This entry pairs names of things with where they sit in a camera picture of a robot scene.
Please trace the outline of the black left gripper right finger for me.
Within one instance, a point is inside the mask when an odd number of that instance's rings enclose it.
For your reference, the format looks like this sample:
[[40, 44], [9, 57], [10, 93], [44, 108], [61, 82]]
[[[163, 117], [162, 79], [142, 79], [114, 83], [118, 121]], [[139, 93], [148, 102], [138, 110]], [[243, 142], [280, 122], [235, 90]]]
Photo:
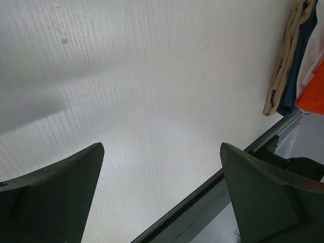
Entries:
[[323, 182], [220, 148], [242, 242], [323, 242]]

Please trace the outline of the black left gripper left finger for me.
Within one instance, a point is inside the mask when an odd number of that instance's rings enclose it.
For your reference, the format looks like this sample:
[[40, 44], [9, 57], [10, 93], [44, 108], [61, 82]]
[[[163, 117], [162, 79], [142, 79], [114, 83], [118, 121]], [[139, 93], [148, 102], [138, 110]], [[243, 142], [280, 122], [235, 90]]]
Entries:
[[1, 182], [1, 242], [81, 242], [104, 147]]

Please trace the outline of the orange t-shirt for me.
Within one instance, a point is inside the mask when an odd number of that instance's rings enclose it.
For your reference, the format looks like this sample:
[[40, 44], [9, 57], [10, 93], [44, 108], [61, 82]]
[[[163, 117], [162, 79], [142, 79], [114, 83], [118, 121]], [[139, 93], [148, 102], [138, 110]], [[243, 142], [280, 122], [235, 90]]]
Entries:
[[323, 61], [312, 73], [312, 79], [296, 99], [295, 106], [308, 112], [323, 114]]

